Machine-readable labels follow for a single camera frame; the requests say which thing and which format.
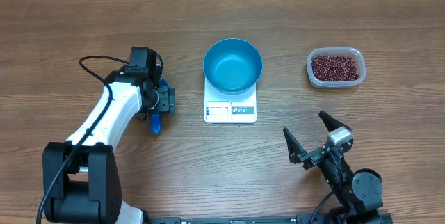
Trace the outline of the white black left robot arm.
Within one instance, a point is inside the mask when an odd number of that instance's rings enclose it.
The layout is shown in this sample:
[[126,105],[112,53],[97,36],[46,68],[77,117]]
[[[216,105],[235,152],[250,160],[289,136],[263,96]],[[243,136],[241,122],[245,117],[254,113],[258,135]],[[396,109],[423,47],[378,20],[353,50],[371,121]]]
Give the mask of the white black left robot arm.
[[36,223],[150,223],[144,209],[122,198],[115,150],[135,115],[158,134],[161,116],[175,112],[175,90],[163,79],[163,60],[153,49],[132,47],[122,64],[100,79],[102,96],[85,122],[66,141],[45,147]]

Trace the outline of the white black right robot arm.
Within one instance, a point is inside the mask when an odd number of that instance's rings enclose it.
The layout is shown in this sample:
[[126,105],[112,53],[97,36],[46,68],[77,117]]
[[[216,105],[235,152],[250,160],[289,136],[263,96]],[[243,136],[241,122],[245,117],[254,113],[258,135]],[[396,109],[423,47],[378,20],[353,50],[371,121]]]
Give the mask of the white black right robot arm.
[[353,146],[352,129],[320,111],[327,140],[321,147],[308,152],[285,127],[283,134],[288,147],[289,161],[301,163],[305,170],[317,167],[331,191],[311,214],[298,214],[300,223],[391,223],[380,213],[383,206],[382,178],[376,171],[364,168],[353,172],[345,153]]

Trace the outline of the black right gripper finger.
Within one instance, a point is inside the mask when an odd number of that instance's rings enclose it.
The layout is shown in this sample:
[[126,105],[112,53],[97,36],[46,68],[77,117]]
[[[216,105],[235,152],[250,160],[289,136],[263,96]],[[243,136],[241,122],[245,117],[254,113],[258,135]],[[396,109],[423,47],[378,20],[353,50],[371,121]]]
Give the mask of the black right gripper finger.
[[301,163],[301,158],[307,154],[307,151],[286,127],[283,128],[283,134],[288,147],[289,161],[291,163]]
[[329,115],[325,111],[320,111],[318,116],[323,121],[326,129],[329,132],[334,131],[340,127],[345,127],[348,131],[351,131],[351,128],[348,125],[336,120],[335,118],[333,118],[331,115]]

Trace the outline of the blue plastic measuring scoop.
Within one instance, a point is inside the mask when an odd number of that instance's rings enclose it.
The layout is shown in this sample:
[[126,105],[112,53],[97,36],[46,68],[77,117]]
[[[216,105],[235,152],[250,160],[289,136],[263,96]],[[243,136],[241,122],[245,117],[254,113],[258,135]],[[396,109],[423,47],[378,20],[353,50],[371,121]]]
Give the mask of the blue plastic measuring scoop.
[[[168,82],[165,79],[162,79],[160,81],[160,87],[161,86],[168,86]],[[161,131],[161,114],[152,113],[151,114],[151,130],[158,134]]]

